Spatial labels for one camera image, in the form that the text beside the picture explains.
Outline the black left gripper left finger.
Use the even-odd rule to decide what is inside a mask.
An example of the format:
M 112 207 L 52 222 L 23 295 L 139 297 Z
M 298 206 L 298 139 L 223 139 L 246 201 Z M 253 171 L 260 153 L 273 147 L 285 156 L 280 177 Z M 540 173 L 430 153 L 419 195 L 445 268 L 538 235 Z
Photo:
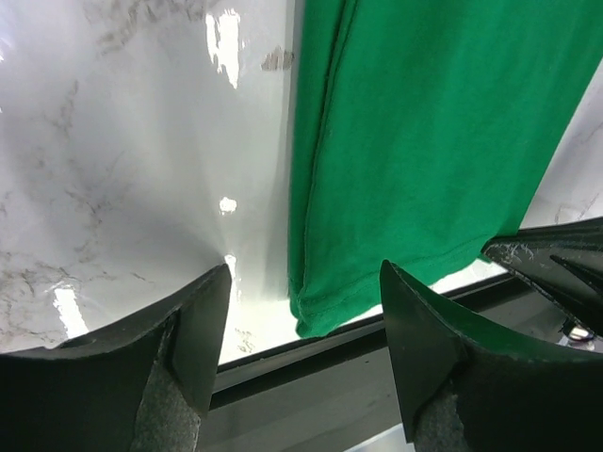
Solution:
M 1 358 L 5 451 L 192 451 L 218 370 L 231 273 L 58 347 Z

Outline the green t shirt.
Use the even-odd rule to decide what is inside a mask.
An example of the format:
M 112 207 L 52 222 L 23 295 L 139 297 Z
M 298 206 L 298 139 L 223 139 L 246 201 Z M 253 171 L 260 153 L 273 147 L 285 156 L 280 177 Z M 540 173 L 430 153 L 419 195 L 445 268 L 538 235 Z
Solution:
M 309 1 L 291 164 L 300 337 L 514 234 L 602 59 L 598 1 Z

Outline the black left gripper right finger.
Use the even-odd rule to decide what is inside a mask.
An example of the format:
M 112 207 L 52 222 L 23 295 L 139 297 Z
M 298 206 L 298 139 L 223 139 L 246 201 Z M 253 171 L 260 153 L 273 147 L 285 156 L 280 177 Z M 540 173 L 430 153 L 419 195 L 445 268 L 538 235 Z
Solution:
M 405 439 L 418 451 L 598 451 L 602 357 L 499 325 L 391 262 L 384 325 Z

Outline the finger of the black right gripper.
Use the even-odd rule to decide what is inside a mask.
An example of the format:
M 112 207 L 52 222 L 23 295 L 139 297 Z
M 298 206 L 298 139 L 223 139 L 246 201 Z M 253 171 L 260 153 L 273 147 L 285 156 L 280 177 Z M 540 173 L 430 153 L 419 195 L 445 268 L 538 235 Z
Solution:
M 482 254 L 583 328 L 602 328 L 602 218 L 495 237 Z

